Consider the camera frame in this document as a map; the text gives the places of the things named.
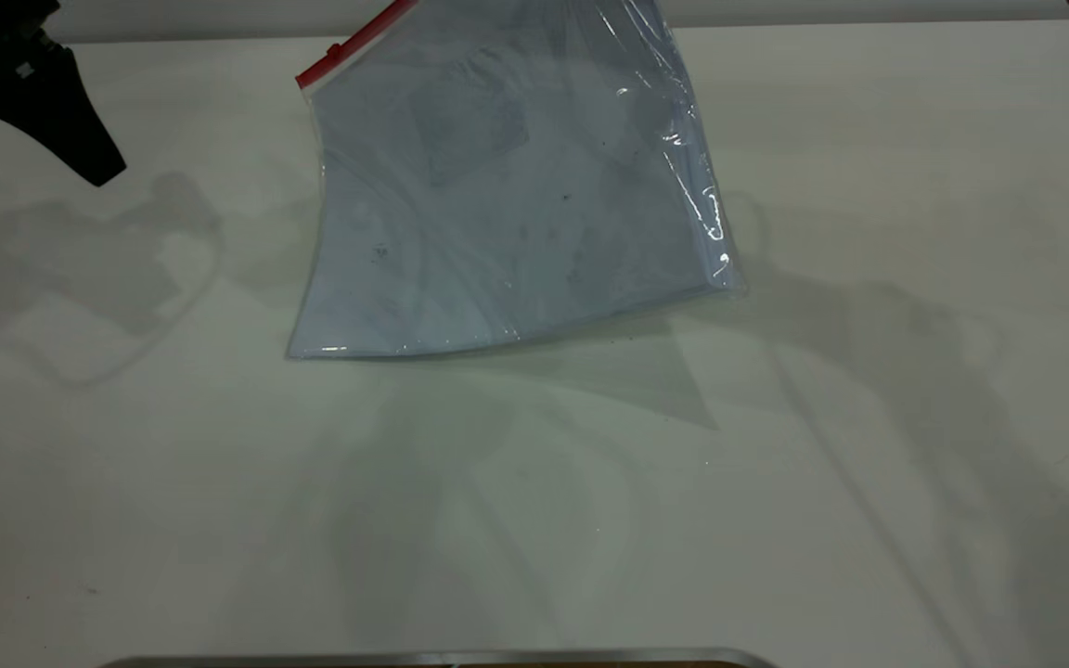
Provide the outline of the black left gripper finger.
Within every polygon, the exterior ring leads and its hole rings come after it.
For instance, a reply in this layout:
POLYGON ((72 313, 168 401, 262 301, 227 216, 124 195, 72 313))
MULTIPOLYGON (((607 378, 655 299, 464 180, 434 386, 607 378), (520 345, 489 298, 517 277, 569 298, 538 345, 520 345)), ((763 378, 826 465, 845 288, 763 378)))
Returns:
POLYGON ((68 47, 47 46, 0 64, 0 122, 37 141, 89 185, 104 186, 127 168, 68 47))

